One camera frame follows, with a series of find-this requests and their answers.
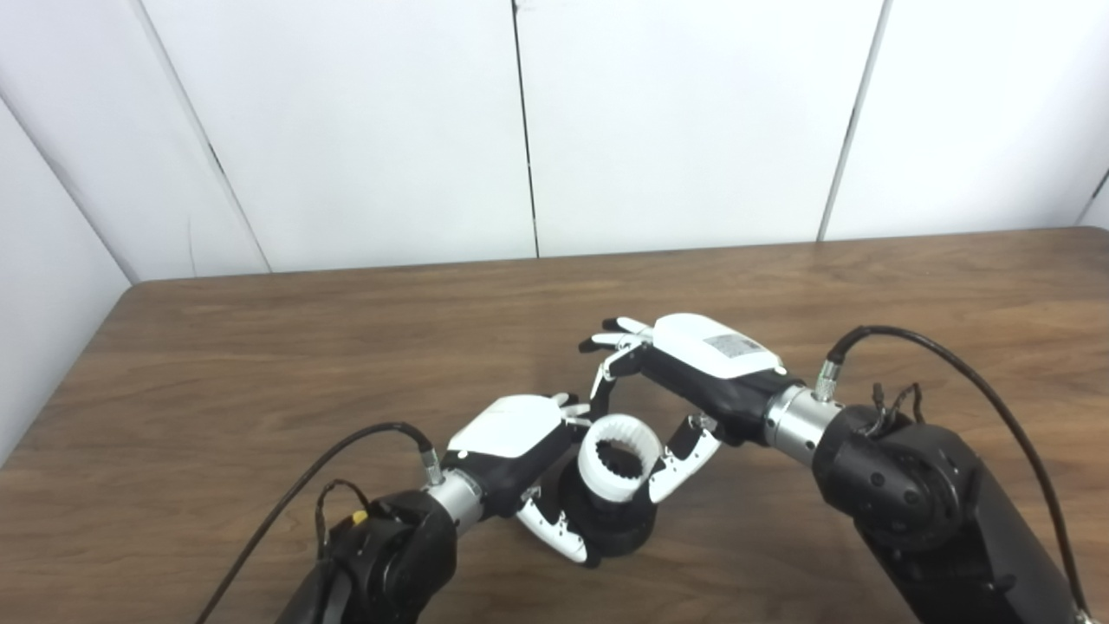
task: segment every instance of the electrical wire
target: electrical wire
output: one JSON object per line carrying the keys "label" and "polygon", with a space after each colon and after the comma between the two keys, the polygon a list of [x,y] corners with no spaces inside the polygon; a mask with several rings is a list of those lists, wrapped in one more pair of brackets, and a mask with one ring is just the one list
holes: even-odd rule
{"label": "electrical wire", "polygon": [[[366,513],[369,513],[369,499],[366,498],[366,494],[363,493],[360,488],[358,488],[357,485],[350,483],[345,479],[333,479],[328,481],[327,485],[324,485],[324,489],[319,491],[319,497],[316,498],[316,511],[315,511],[316,565],[319,566],[321,564],[323,564],[324,566],[327,566],[327,565],[338,564],[339,567],[345,566],[345,572],[350,581],[350,592],[352,593],[358,592],[359,602],[363,603],[362,604],[363,613],[365,615],[369,613],[369,607],[368,607],[369,601],[368,597],[366,596],[365,587],[358,586],[358,577],[354,573],[354,570],[350,569],[350,564],[348,564],[345,560],[327,555],[327,523],[324,519],[324,503],[327,501],[327,495],[330,494],[332,491],[339,485],[344,485],[348,490],[354,492],[355,497],[358,498],[358,502],[362,504],[362,509]],[[327,593],[328,593],[327,579],[329,577],[330,574],[327,574],[326,570],[322,569],[321,574],[318,574],[318,582],[316,583],[316,592],[319,596],[319,600],[316,604],[315,624],[319,624],[324,620],[324,611],[326,610],[327,606]]]}
{"label": "electrical wire", "polygon": [[1066,571],[1067,581],[1070,584],[1070,593],[1075,599],[1075,604],[1083,613],[1089,613],[1089,608],[1086,603],[1086,594],[1082,592],[1082,584],[1078,577],[1078,565],[1075,563],[1075,552],[1071,549],[1070,538],[1067,534],[1067,523],[1062,518],[1062,508],[1059,505],[1059,497],[1055,492],[1055,487],[1051,484],[1051,478],[1047,473],[1047,468],[1044,467],[1044,461],[1040,460],[1039,453],[1036,452],[1036,448],[1032,446],[1031,440],[1028,439],[1028,434],[1025,433],[1024,428],[1020,427],[1020,423],[1009,410],[1008,406],[1001,401],[1001,398],[997,395],[997,392],[988,383],[986,383],[986,380],[983,379],[977,371],[971,369],[969,365],[960,360],[950,350],[927,337],[902,328],[894,328],[889,326],[863,326],[855,328],[851,333],[844,335],[844,337],[832,347],[828,351],[827,361],[833,365],[842,366],[847,352],[855,345],[857,345],[858,341],[869,336],[889,336],[899,338],[932,351],[963,375],[963,377],[969,380],[970,383],[973,383],[975,388],[977,388],[986,397],[986,400],[989,401],[990,406],[997,410],[1001,421],[1009,428],[1013,437],[1017,440],[1017,444],[1020,446],[1020,450],[1024,451],[1025,457],[1028,458],[1028,463],[1031,464],[1032,472],[1036,473],[1036,480],[1039,482],[1040,490],[1044,492],[1044,500],[1047,503],[1048,513],[1051,515],[1051,524],[1055,526],[1056,541],[1059,543],[1059,555],[1062,559],[1062,567]]}
{"label": "electrical wire", "polygon": [[308,470],[304,471],[304,474],[302,474],[293,483],[293,487],[288,489],[288,492],[285,492],[285,495],[277,501],[274,509],[271,510],[269,514],[262,521],[262,524],[260,524],[254,531],[254,534],[251,535],[251,539],[247,540],[246,545],[243,546],[242,552],[238,553],[235,562],[231,565],[227,574],[225,574],[223,580],[220,581],[220,585],[216,586],[215,592],[213,592],[212,597],[208,599],[207,604],[204,605],[204,610],[201,612],[200,616],[196,617],[196,624],[204,624],[207,622],[208,616],[211,616],[212,612],[215,611],[215,607],[220,604],[220,600],[223,599],[223,595],[227,593],[227,587],[231,586],[232,581],[235,580],[238,571],[243,569],[243,564],[246,563],[247,557],[250,557],[251,553],[254,552],[254,549],[257,548],[258,542],[262,541],[262,538],[264,538],[266,532],[269,531],[269,528],[277,521],[281,513],[285,511],[285,508],[288,507],[293,499],[301,493],[301,490],[304,490],[304,487],[312,481],[312,478],[315,477],[316,473],[327,464],[327,462],[332,461],[335,456],[339,454],[339,452],[350,444],[354,444],[368,436],[385,431],[396,431],[413,439],[420,453],[435,451],[435,447],[431,444],[431,441],[424,436],[424,432],[404,422],[389,422],[370,426],[365,429],[360,429],[337,442],[334,447],[325,451],[324,454],[321,456],[319,459],[317,459],[311,467],[308,467]]}

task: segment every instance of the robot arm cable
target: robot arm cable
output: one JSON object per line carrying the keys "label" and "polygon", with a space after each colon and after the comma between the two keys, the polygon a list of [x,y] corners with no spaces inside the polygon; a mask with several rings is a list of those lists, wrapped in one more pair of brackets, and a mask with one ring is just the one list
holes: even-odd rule
{"label": "robot arm cable", "polygon": [[851,351],[851,349],[859,341],[871,336],[889,336],[899,338],[935,354],[942,360],[950,365],[956,371],[962,374],[963,377],[969,380],[970,383],[973,383],[975,388],[977,388],[986,397],[986,400],[989,401],[990,406],[997,410],[1001,421],[1004,421],[1006,427],[1009,428],[1013,437],[1017,440],[1017,444],[1020,446],[1020,450],[1024,451],[1025,457],[1028,458],[1028,463],[1031,464],[1032,472],[1036,473],[1036,480],[1039,482],[1040,490],[1044,492],[1044,500],[1047,503],[1048,512],[1051,515],[1051,524],[1055,526],[1055,536],[1059,543],[1059,554],[1062,559],[1064,570],[1067,573],[1067,581],[1070,584],[1070,593],[1075,599],[1076,606],[1078,606],[1078,608],[1083,613],[1089,614],[1086,595],[1082,592],[1082,584],[1078,576],[1078,566],[1075,563],[1075,553],[1070,545],[1070,538],[1067,535],[1067,523],[1062,516],[1062,508],[1059,505],[1059,498],[1056,494],[1055,487],[1051,484],[1051,478],[1048,475],[1047,469],[1044,467],[1044,461],[1040,459],[1039,453],[1036,452],[1036,448],[1032,446],[1031,440],[1028,439],[1028,434],[1025,433],[1024,428],[1020,427],[1020,423],[1013,415],[1013,411],[1009,410],[989,383],[987,383],[977,371],[971,369],[969,365],[960,360],[957,356],[955,356],[955,354],[950,352],[936,341],[916,333],[889,326],[862,326],[844,335],[844,337],[841,338],[828,351],[827,360],[821,371],[821,377],[823,379],[817,380],[817,387],[824,386],[825,388],[834,390],[836,378],[838,378],[840,375],[840,367],[842,367],[846,360],[847,352]]}
{"label": "robot arm cable", "polygon": [[[212,593],[212,597],[208,599],[207,604],[204,605],[204,611],[202,611],[200,616],[196,617],[196,624],[204,624],[205,622],[207,622],[208,616],[212,615],[212,612],[215,610],[216,605],[220,604],[220,600],[223,599],[223,595],[227,593],[227,589],[231,586],[231,583],[235,580],[235,576],[238,574],[238,571],[243,569],[243,565],[246,563],[246,560],[251,556],[251,553],[253,553],[254,549],[257,548],[258,542],[261,542],[262,538],[264,538],[266,532],[269,531],[269,528],[273,526],[273,523],[277,521],[277,518],[281,515],[281,513],[285,511],[285,508],[288,507],[288,504],[293,501],[293,499],[301,493],[301,490],[304,490],[304,487],[307,485],[309,481],[312,481],[312,478],[314,478],[316,473],[321,471],[321,469],[323,469],[328,462],[330,462],[335,458],[335,456],[338,456],[344,449],[346,449],[350,444],[354,444],[355,442],[362,440],[363,438],[373,436],[375,433],[381,433],[385,431],[396,431],[403,433],[408,438],[410,438],[414,442],[416,442],[416,447],[419,450],[421,458],[425,459],[424,462],[425,469],[429,471],[429,474],[433,472],[430,467],[428,467],[427,464],[429,463],[428,460],[429,458],[435,458],[435,447],[431,444],[431,441],[428,440],[428,438],[424,436],[424,433],[420,430],[416,429],[415,427],[408,423],[404,422],[378,423],[358,430],[352,433],[350,436],[344,438],[343,440],[337,442],[334,447],[324,452],[324,454],[321,456],[319,459],[317,459],[311,467],[308,467],[308,470],[304,471],[304,474],[302,474],[296,480],[296,482],[293,483],[293,487],[288,489],[288,492],[286,492],[285,495],[277,501],[277,504],[274,505],[274,509],[271,510],[269,514],[265,518],[265,520],[262,521],[262,524],[260,524],[258,528],[254,531],[254,534],[251,535],[251,539],[246,542],[246,545],[243,546],[243,551],[238,553],[238,557],[235,559],[235,562],[231,565],[231,569],[227,571],[227,574],[224,575],[223,580],[220,582],[220,585],[215,589],[215,592]],[[435,460],[434,463],[435,463],[434,472],[438,472],[438,461]]]}

